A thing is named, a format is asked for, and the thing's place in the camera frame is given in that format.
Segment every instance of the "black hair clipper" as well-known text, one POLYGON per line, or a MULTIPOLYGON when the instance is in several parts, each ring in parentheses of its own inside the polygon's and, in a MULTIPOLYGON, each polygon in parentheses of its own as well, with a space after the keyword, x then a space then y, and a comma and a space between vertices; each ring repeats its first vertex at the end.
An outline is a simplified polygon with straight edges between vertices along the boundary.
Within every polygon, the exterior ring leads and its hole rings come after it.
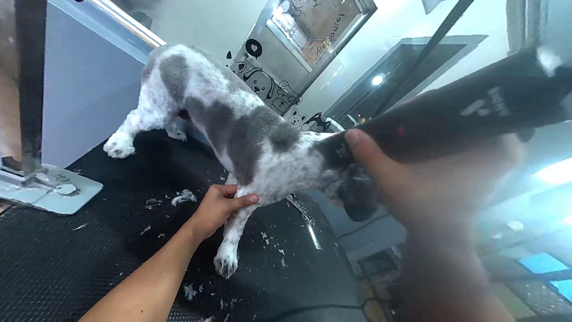
MULTIPOLYGON (((562 100, 572 67, 544 48, 523 50, 395 106, 356 128, 390 157, 417 162, 454 153, 475 140, 572 119, 562 100)), ((331 167, 355 162, 344 133, 318 144, 331 167)))

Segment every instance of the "dog's ear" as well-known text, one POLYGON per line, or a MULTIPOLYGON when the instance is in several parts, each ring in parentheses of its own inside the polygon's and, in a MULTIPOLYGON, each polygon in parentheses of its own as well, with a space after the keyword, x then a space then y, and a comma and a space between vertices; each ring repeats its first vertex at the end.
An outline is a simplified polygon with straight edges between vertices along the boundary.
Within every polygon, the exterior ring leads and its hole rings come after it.
POLYGON ((337 189, 345 212, 353 221, 369 219, 378 209, 378 194, 374 180, 364 168, 353 164, 345 173, 344 183, 337 189))
POLYGON ((243 81, 247 81, 250 77, 252 77, 252 75, 256 72, 261 72, 262 68, 260 67, 254 67, 253 69, 249 70, 248 72, 244 73, 243 75, 243 81))
POLYGON ((270 77, 269 74, 266 74, 266 76, 270 79, 270 89, 268 90, 268 93, 266 94, 266 99, 269 100, 274 95, 274 87, 276 87, 276 82, 274 82, 274 79, 272 77, 270 77))

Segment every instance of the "fingernail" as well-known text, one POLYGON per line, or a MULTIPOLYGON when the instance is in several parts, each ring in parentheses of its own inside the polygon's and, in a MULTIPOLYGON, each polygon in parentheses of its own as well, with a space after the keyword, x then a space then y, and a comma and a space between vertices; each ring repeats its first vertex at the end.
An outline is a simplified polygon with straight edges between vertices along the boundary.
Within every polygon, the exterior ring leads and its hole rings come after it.
POLYGON ((359 142, 359 139, 360 139, 360 135, 359 135, 358 131, 355 129, 348 130, 348 132, 345 134, 345 140, 351 146, 356 145, 359 142))

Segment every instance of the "gray and white dog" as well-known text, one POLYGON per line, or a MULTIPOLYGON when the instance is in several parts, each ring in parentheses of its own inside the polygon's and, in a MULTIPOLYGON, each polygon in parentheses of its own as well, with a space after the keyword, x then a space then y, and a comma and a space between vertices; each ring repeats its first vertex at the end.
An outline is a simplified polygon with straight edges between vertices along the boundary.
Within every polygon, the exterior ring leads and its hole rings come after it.
POLYGON ((151 52, 141 76, 137 109, 104 145, 113 158, 135 152, 133 139, 140 131, 165 128, 170 137, 186 140, 175 125, 186 110, 192 124, 207 138, 220 163, 236 178, 235 197, 260 196, 260 201, 233 214, 224 227, 224 239, 214 258, 223 277, 238 265, 237 248, 252 212, 287 195, 322 189, 343 200, 354 220, 364 220, 377 207, 373 182, 362 168, 328 168, 315 148, 331 133, 302 132, 268 108, 231 70, 215 63, 203 51, 184 45, 165 45, 151 52))

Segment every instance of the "forearm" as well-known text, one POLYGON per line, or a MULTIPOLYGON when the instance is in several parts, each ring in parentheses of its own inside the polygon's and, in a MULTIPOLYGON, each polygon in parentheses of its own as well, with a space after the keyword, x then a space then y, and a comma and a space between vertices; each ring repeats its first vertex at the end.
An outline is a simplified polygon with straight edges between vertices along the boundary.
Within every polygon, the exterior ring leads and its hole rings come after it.
POLYGON ((470 223, 419 227, 408 231, 402 265, 413 321, 514 321, 488 291, 470 223))
POLYGON ((202 239, 187 222, 163 248, 111 290, 81 321, 165 321, 202 239))

